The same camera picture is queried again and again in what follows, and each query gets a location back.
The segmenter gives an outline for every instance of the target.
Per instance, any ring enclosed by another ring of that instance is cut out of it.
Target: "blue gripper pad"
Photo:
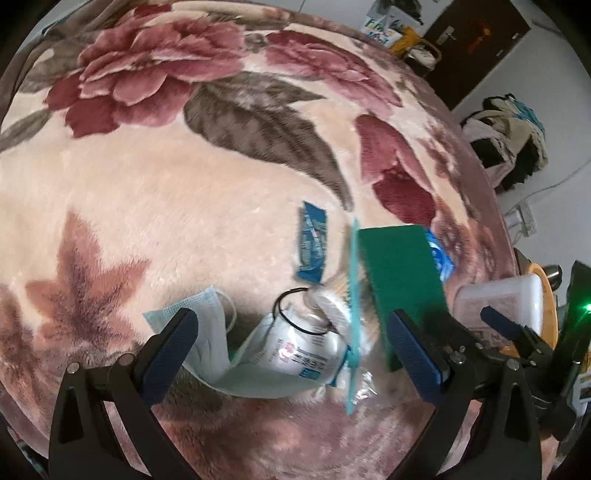
[[[489,327],[495,329],[507,340],[516,340],[521,333],[521,326],[509,320],[493,307],[484,307],[480,311],[480,319]]]
[[[438,405],[443,397],[443,374],[397,312],[390,314],[386,332],[398,359],[407,370],[421,398]]]
[[[158,334],[158,340],[163,343],[141,379],[141,398],[146,405],[156,405],[164,400],[170,384],[197,340],[198,332],[195,312],[180,309]]]

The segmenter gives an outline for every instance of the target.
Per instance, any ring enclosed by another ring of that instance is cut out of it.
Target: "green sponge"
[[[421,225],[368,228],[359,231],[365,269],[381,322],[382,340],[391,370],[402,367],[386,337],[395,309],[404,309],[416,324],[447,313],[433,254]]]

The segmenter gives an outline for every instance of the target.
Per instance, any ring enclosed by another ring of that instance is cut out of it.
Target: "blue packet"
[[[326,258],[326,211],[304,202],[301,217],[300,269],[297,276],[320,283]]]
[[[427,243],[431,247],[433,260],[435,261],[435,266],[439,272],[439,280],[441,283],[445,283],[456,266],[453,264],[453,261],[449,258],[448,254],[445,253],[445,250],[439,244],[435,235],[433,235],[432,231],[428,228],[425,228],[425,237],[427,238]]]

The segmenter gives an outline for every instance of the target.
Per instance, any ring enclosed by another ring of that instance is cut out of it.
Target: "metal screw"
[[[466,361],[466,355],[464,355],[463,353],[460,352],[453,352],[450,356],[449,359],[455,363],[456,365],[461,365],[462,363],[464,363]]]
[[[135,357],[132,353],[124,353],[123,355],[121,355],[119,357],[119,360],[117,360],[119,362],[119,365],[123,365],[124,367],[127,367],[128,365],[131,365],[135,360]]]
[[[80,364],[78,362],[72,362],[70,365],[68,365],[68,368],[66,368],[66,371],[69,374],[75,374],[79,368],[80,368]]]
[[[519,370],[519,362],[514,358],[510,358],[507,360],[507,366],[512,370]]]

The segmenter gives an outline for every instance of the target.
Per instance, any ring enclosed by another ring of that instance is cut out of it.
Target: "pink blanket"
[[[346,269],[353,216],[431,228],[456,264],[450,303],[516,273],[458,124],[381,46],[259,5],[134,5],[91,2],[2,78],[0,408],[35,449],[66,365],[137,351],[142,312],[214,284],[240,343],[298,286],[303,200],[327,210],[325,278]],[[204,479],[264,480],[384,479],[431,410],[404,372],[348,417],[330,389],[230,398],[182,371],[154,412]]]

